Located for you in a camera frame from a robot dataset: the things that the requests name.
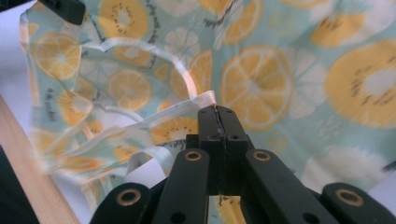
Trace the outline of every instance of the wooden surface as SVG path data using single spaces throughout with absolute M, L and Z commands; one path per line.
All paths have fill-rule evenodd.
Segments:
M 78 223 L 69 204 L 48 175 L 43 175 L 34 158 L 32 146 L 0 96 L 0 144 L 21 186 L 42 224 Z

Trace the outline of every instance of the fabric cloth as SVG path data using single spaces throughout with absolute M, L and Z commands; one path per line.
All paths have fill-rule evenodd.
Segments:
M 367 190 L 389 174 L 395 1 L 81 2 L 80 26 L 35 4 L 21 42 L 37 157 L 93 204 L 137 151 L 150 148 L 136 163 L 155 158 L 168 172 L 183 145 L 174 141 L 196 133 L 196 111 L 213 104 L 234 110 L 253 144 L 315 191 L 337 181 Z M 110 112 L 134 124 L 113 126 Z M 233 204 L 212 201 L 212 222 L 235 223 Z

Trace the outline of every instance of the screw hole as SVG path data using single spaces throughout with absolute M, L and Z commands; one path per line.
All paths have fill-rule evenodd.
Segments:
M 305 222 L 307 222 L 309 224 L 319 224 L 320 223 L 317 216 L 310 214 L 310 213 L 304 213 L 303 219 Z
M 188 161 L 198 161 L 202 158 L 202 155 L 199 152 L 191 151 L 187 153 L 185 157 Z
M 117 203 L 122 206 L 129 206 L 140 200 L 140 191 L 137 189 L 125 189 L 117 196 Z
M 172 223 L 184 223 L 186 221 L 186 216 L 183 213 L 174 213 L 171 216 Z
M 357 207 L 364 204 L 363 198 L 355 191 L 348 189 L 338 189 L 335 194 L 343 203 Z
M 256 151 L 253 156 L 258 161 L 269 161 L 271 159 L 271 156 L 263 151 Z

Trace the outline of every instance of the black plastic part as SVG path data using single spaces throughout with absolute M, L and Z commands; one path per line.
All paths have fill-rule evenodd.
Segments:
M 0 0 L 0 12 L 26 2 L 29 2 L 29 0 Z
M 247 182 L 242 190 L 241 211 L 247 224 L 268 224 L 270 220 L 266 215 L 259 199 L 251 185 Z
M 123 194 L 125 190 L 137 190 L 140 195 L 134 193 Z M 122 205 L 118 201 L 118 197 L 124 195 L 125 201 L 132 200 L 133 197 L 138 197 L 137 202 L 131 205 Z M 126 183 L 120 185 L 106 196 L 105 200 L 96 209 L 91 219 L 91 224 L 131 224 L 131 223 L 146 223 L 143 222 L 147 208 L 149 207 L 149 189 L 143 185 L 135 183 Z
M 39 223 L 1 146 L 0 195 L 0 223 Z
M 338 223 L 274 153 L 248 151 L 244 171 L 271 223 Z
M 208 106 L 198 112 L 199 148 L 210 156 L 209 195 L 219 195 L 224 179 L 220 178 L 222 163 L 225 160 L 225 149 L 220 139 L 215 107 Z
M 321 201 L 341 223 L 396 223 L 396 217 L 382 204 L 363 190 L 348 184 L 325 186 Z
M 166 181 L 167 178 L 165 178 L 163 181 L 161 181 L 149 190 L 149 203 L 146 212 L 143 214 L 143 217 L 141 219 L 142 224 L 151 223 L 152 218 L 154 217 L 154 213 L 157 210 L 158 202 L 160 201 L 161 195 L 163 194 L 163 189 L 165 187 Z
M 206 223 L 209 156 L 200 149 L 177 154 L 152 223 Z
M 391 170 L 396 170 L 396 161 L 393 161 L 390 164 L 386 165 L 384 168 L 382 168 L 382 171 L 384 172 L 388 172 Z
M 309 189 L 309 188 L 306 188 L 309 192 L 311 192 L 311 194 L 312 195 L 314 195 L 314 197 L 318 200 L 318 201 L 320 201 L 320 197 L 321 197 L 321 195 L 319 194 L 319 193 L 317 193 L 316 191 L 314 191 L 314 190 L 312 190 L 312 189 Z
M 186 135 L 186 149 L 199 148 L 198 134 Z
M 81 25 L 85 14 L 85 5 L 78 0 L 39 0 L 65 21 Z
M 238 117 L 223 106 L 198 112 L 199 148 L 210 156 L 209 194 L 240 195 L 244 183 L 241 159 L 252 149 Z

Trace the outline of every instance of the kiwi slice print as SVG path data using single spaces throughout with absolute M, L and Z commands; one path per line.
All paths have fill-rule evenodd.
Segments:
M 96 97 L 96 88 L 84 77 L 77 78 L 75 92 L 92 101 Z
M 221 219 L 226 224 L 246 223 L 241 211 L 241 197 L 239 196 L 216 196 L 216 207 Z
M 71 156 L 64 158 L 64 169 L 78 173 L 98 169 L 103 164 L 104 163 L 102 161 L 83 156 Z
M 327 17 L 311 35 L 311 40 L 323 47 L 337 47 L 359 31 L 364 18 L 363 13 Z
M 138 0 L 104 0 L 99 6 L 98 23 L 108 38 L 140 39 L 149 29 L 148 14 Z
M 94 134 L 100 133 L 103 130 L 102 123 L 97 119 L 89 121 L 88 126 L 90 131 Z
M 331 67 L 325 90 L 347 119 L 375 128 L 396 126 L 396 40 L 353 49 Z
M 137 151 L 135 146 L 118 146 L 114 150 L 113 154 L 119 160 L 120 164 L 123 164 L 129 160 L 129 158 Z
M 193 118 L 170 119 L 151 129 L 151 139 L 155 145 L 186 139 L 186 134 L 197 133 L 198 121 Z
M 63 91 L 57 100 L 64 122 L 76 125 L 91 111 L 92 104 L 71 91 Z

